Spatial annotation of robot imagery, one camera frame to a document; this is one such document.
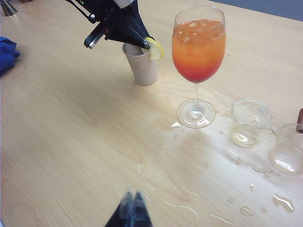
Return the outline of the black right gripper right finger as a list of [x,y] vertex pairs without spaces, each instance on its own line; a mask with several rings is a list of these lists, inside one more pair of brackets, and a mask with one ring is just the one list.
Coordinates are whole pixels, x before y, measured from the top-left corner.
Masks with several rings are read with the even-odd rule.
[[139,191],[135,193],[133,200],[132,226],[152,227],[152,221],[145,205],[144,198]]

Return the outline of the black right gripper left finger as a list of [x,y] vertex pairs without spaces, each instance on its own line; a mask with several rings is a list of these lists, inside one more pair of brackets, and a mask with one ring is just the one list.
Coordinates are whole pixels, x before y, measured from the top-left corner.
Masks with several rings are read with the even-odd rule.
[[133,194],[127,191],[105,227],[128,227],[133,213]]

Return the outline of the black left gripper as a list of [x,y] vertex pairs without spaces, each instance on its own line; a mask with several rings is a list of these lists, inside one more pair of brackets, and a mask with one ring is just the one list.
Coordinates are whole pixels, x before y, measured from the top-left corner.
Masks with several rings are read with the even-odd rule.
[[88,20],[98,25],[84,41],[92,49],[99,39],[132,44],[150,49],[145,40],[149,33],[141,19],[137,0],[85,0],[83,7],[89,12]]

